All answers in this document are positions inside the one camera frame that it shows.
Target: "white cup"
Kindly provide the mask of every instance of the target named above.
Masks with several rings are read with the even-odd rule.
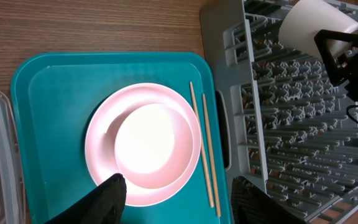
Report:
[[[314,37],[322,29],[358,34],[358,22],[323,0],[301,0],[285,17],[278,40],[286,47],[321,59]],[[351,43],[329,40],[327,46],[337,58],[349,49]]]

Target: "wooden table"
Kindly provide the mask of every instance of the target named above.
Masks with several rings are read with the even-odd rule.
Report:
[[[9,96],[16,68],[42,52],[186,51],[203,56],[198,13],[207,1],[0,0],[0,90]],[[345,1],[358,5],[358,0]]]

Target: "tray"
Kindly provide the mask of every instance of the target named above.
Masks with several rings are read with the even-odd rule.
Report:
[[[84,141],[88,123],[105,98],[125,86],[152,82],[174,89],[191,103],[190,81],[204,140],[202,93],[209,105],[222,217],[208,205],[200,158],[174,197],[150,207],[126,207],[121,221],[230,223],[212,74],[206,62],[191,53],[41,54],[19,67],[11,95],[32,223],[48,221],[96,187],[86,168]]]

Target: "gray dish rack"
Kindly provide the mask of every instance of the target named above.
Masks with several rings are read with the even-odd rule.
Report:
[[[327,2],[358,22],[358,6]],[[358,209],[358,126],[344,111],[354,102],[321,61],[278,41],[288,4],[220,0],[200,11],[227,189],[242,175],[306,222],[342,223]]]

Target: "chopstick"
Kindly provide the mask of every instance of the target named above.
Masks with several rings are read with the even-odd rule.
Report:
[[[208,107],[206,106],[205,94],[203,94],[203,106],[204,106],[204,119],[205,119],[205,127],[206,127],[206,138],[208,140],[209,164],[211,164],[212,184],[214,187],[216,215],[218,216],[218,218],[220,218],[221,202],[219,201],[219,191],[218,191],[218,182],[216,180],[214,151],[212,148],[211,128],[209,127]]]
[[[191,100],[193,102],[193,109],[196,114],[198,123],[200,124],[200,127],[201,127],[201,121],[200,121],[200,117],[198,116],[197,101],[196,101],[196,96],[194,94],[194,88],[193,88],[192,82],[190,82],[190,92],[191,92]],[[205,154],[204,140],[203,140],[202,132],[203,131],[201,130],[201,158],[203,160],[204,176],[205,176],[205,182],[206,182],[206,189],[208,191],[209,206],[211,208],[213,208],[214,207],[214,198],[212,196],[211,179],[209,178],[208,163],[206,161],[206,154]]]

